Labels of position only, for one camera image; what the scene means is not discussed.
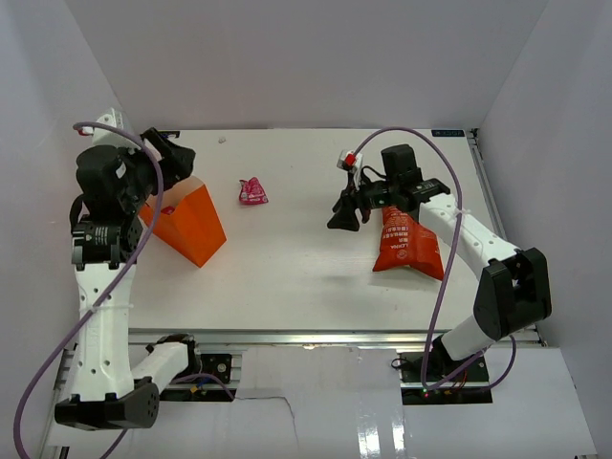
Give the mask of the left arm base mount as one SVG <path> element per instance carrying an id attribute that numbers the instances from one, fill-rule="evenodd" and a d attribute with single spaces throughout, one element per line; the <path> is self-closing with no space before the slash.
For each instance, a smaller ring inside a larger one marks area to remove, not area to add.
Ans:
<path id="1" fill-rule="evenodd" d="M 230 403 L 236 389 L 231 388 L 232 354 L 197 354 L 195 363 L 177 374 L 161 393 L 165 402 Z"/>

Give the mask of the red chips bag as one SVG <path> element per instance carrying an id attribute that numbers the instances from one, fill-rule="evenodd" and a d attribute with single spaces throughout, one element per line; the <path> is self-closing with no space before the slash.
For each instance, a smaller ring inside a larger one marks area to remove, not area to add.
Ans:
<path id="1" fill-rule="evenodd" d="M 383 208 L 379 256 L 372 271 L 405 267 L 442 280 L 444 267 L 438 239 L 409 214 L 396 207 Z"/>

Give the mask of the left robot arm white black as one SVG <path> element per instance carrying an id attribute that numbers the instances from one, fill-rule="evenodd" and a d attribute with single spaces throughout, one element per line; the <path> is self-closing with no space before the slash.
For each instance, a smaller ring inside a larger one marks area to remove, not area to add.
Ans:
<path id="1" fill-rule="evenodd" d="M 98 141 L 76 159 L 81 193 L 70 212 L 72 263 L 82 326 L 69 396 L 55 405 L 55 421 L 83 430 L 152 427 L 162 392 L 202 370 L 190 334 L 147 345 L 136 366 L 129 359 L 129 311 L 137 258 L 151 234 L 139 212 L 193 171 L 195 153 L 151 127 L 126 146 Z"/>

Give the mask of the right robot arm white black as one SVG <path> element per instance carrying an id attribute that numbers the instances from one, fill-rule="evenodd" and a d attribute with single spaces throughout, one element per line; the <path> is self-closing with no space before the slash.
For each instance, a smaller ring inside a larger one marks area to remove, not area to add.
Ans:
<path id="1" fill-rule="evenodd" d="M 522 250 L 490 231 L 440 180 L 424 179 L 409 145 L 384 149 L 382 163 L 384 174 L 371 181 L 360 153 L 341 152 L 347 186 L 327 226 L 356 231 L 373 209 L 397 208 L 456 249 L 479 283 L 471 315 L 432 344 L 432 371 L 451 382 L 465 372 L 466 359 L 552 313 L 547 260 L 540 250 Z"/>

